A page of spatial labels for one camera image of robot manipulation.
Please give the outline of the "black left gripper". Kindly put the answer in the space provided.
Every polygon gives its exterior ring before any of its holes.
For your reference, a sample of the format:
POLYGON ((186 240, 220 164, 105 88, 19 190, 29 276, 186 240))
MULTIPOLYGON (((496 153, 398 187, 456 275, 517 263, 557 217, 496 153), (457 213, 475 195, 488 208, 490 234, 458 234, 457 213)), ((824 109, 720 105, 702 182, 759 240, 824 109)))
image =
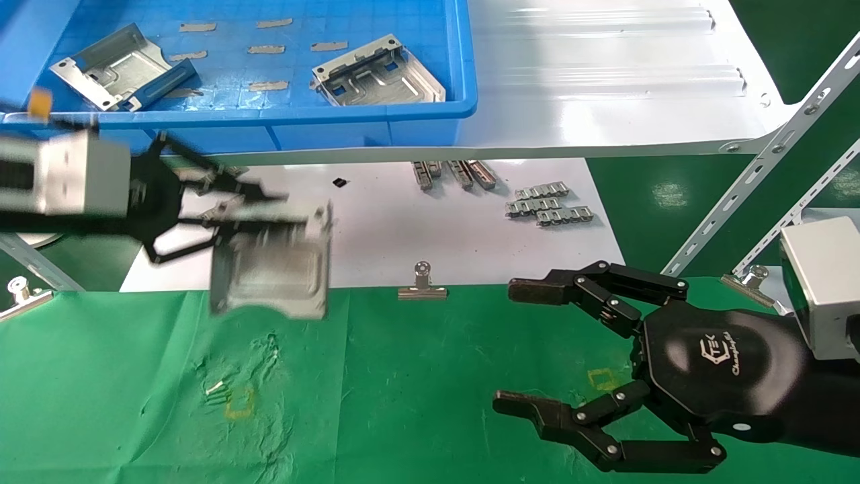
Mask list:
POLYGON ((152 264, 169 263, 224 245, 239 233, 258 233, 269 227, 268 220, 228 214, 230 205, 226 202, 197 216, 180 217, 181 201, 187 188, 200 195, 212 191, 233 193, 242 196, 246 202, 286 201, 289 198, 288 195, 267 193, 255 181, 241 181, 234 169, 212 161, 196 148, 166 131, 160 131, 151 142, 151 153, 147 151, 131 158, 127 208, 127 233, 144 243, 144 252, 152 264), (202 169, 203 177, 181 179, 162 162, 162 153, 166 150, 202 169), (158 252, 155 240, 176 225, 200 226, 211 230, 212 236, 172 252, 158 252))

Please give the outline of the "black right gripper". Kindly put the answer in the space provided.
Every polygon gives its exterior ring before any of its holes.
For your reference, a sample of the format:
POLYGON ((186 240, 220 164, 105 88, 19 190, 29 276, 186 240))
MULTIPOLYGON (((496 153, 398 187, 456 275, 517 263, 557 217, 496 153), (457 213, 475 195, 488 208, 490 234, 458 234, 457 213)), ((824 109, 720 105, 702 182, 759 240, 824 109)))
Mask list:
POLYGON ((680 278, 608 261, 510 280, 508 299, 516 303, 574 305, 620 337, 641 333, 638 376, 649 385, 633 380, 577 408, 497 391, 492 409, 531 421, 538 438, 574 448, 606 473, 707 474, 727 458, 712 433, 755 443, 795 439, 807 422, 807 343, 798 324, 744 309, 700 309, 684 302, 688 290, 680 278), (627 299, 660 308, 643 321, 627 299), (684 439, 618 440, 605 432, 643 407, 684 439))

